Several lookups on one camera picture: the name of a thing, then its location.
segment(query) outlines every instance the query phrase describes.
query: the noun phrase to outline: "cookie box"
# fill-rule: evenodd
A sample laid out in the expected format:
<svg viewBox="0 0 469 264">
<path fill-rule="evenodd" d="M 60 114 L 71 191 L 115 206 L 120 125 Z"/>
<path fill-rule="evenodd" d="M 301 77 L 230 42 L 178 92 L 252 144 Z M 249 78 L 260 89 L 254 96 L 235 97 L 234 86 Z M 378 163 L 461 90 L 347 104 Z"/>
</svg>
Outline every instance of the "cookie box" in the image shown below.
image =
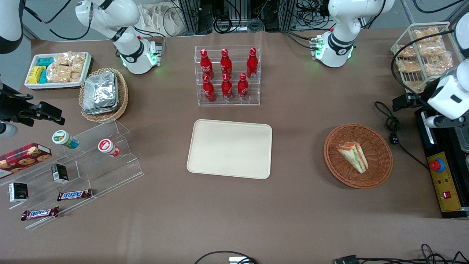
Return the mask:
<svg viewBox="0 0 469 264">
<path fill-rule="evenodd" d="M 52 152 L 38 143 L 0 155 L 0 179 L 52 157 Z"/>
</svg>

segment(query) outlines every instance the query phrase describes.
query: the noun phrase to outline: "red bottle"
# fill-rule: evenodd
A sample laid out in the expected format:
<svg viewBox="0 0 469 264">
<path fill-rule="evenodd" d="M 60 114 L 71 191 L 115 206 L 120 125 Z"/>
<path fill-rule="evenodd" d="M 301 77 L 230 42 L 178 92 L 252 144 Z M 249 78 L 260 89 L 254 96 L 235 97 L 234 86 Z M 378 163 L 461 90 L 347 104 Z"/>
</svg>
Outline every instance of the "red bottle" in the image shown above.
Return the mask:
<svg viewBox="0 0 469 264">
<path fill-rule="evenodd" d="M 259 61 L 257 60 L 256 52 L 256 48 L 254 47 L 249 50 L 249 58 L 247 62 L 248 70 L 246 71 L 246 75 L 249 79 L 257 78 L 257 64 Z"/>
<path fill-rule="evenodd" d="M 231 66 L 231 59 L 228 56 L 228 50 L 225 48 L 221 50 L 220 66 L 221 66 L 221 73 L 227 74 L 228 78 L 231 80 L 231 77 L 232 77 L 231 71 L 233 67 Z"/>
<path fill-rule="evenodd" d="M 230 82 L 228 74 L 222 75 L 223 82 L 221 83 L 221 91 L 223 92 L 223 100 L 229 102 L 233 100 L 233 85 Z"/>
<path fill-rule="evenodd" d="M 207 51 L 206 50 L 201 50 L 200 55 L 202 56 L 202 59 L 200 60 L 200 67 L 202 68 L 202 72 L 204 75 L 207 75 L 210 80 L 213 80 L 213 77 L 215 76 L 213 73 L 213 67 L 212 67 L 212 62 L 210 61 L 210 58 L 207 56 Z"/>
<path fill-rule="evenodd" d="M 248 88 L 249 88 L 249 83 L 248 81 L 246 81 L 246 73 L 241 73 L 239 75 L 239 82 L 238 82 L 239 100 L 246 101 L 249 98 Z"/>
<path fill-rule="evenodd" d="M 205 97 L 207 97 L 207 100 L 209 102 L 213 102 L 217 99 L 217 96 L 215 95 L 215 90 L 213 89 L 213 84 L 210 82 L 210 79 L 207 75 L 204 75 L 202 77 L 202 80 L 204 81 L 204 85 L 202 85 L 202 89 L 204 90 Z"/>
</svg>

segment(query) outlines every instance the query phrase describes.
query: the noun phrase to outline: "foil-wrapped food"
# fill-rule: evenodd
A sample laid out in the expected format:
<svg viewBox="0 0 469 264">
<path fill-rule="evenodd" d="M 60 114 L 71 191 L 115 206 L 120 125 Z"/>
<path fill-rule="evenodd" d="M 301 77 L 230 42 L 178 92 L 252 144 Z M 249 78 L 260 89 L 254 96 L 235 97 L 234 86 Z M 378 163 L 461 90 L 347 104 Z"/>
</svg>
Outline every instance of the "foil-wrapped food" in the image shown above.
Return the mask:
<svg viewBox="0 0 469 264">
<path fill-rule="evenodd" d="M 119 109 L 117 76 L 110 71 L 92 75 L 85 81 L 83 111 L 88 115 L 114 112 Z"/>
</svg>

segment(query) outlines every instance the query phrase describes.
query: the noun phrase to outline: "table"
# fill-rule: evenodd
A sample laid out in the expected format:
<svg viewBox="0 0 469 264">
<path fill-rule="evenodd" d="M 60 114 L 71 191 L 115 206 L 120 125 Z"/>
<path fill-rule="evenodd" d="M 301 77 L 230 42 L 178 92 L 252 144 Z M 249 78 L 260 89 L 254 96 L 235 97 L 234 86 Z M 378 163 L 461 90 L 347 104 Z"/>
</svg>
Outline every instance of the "table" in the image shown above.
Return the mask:
<svg viewBox="0 0 469 264">
<path fill-rule="evenodd" d="M 363 30 L 352 58 L 338 69 L 312 61 L 308 50 L 279 33 L 168 38 L 161 66 L 140 76 L 124 68 L 110 41 L 33 41 L 33 54 L 87 51 L 94 70 L 122 72 L 129 106 L 120 121 L 131 131 L 129 146 L 145 175 L 34 231 L 24 230 L 20 215 L 1 202 L 2 263 L 191 264 L 215 250 L 239 251 L 264 264 L 330 263 L 351 254 L 417 258 L 422 243 L 451 257 L 466 250 L 469 222 L 439 218 L 429 173 L 398 147 L 391 146 L 391 176 L 371 190 L 347 187 L 324 162 L 324 140 L 338 125 L 360 123 L 388 137 L 373 102 L 391 106 L 403 92 L 390 74 L 388 53 L 403 30 Z M 245 43 L 262 45 L 261 105 L 199 107 L 194 46 Z M 78 90 L 21 91 L 62 109 L 71 134 L 96 125 L 80 115 Z M 413 110 L 395 114 L 401 143 L 424 160 Z M 269 124 L 270 177 L 188 172 L 192 127 L 201 118 Z M 2 152 L 30 142 L 51 145 L 61 127 L 37 121 L 18 128 L 12 140 L 0 141 Z M 227 257 L 203 263 L 227 263 Z"/>
</svg>

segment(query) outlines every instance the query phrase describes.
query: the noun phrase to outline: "snickers bar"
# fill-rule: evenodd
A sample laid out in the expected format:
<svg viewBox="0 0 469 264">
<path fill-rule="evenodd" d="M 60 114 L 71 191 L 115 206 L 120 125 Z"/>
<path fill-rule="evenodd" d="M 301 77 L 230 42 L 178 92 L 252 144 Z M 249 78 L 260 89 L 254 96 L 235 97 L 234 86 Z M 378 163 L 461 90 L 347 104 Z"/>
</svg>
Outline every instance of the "snickers bar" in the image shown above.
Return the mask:
<svg viewBox="0 0 469 264">
<path fill-rule="evenodd" d="M 38 211 L 24 211 L 21 216 L 21 221 L 31 220 L 41 217 L 58 217 L 59 216 L 59 207 L 54 207 L 52 209 L 38 210 Z"/>
<path fill-rule="evenodd" d="M 77 199 L 77 198 L 88 198 L 88 197 L 92 197 L 92 196 L 93 196 L 93 193 L 92 193 L 91 189 L 86 189 L 86 190 L 83 190 L 83 191 L 59 193 L 59 197 L 57 198 L 57 201 Z"/>
</svg>

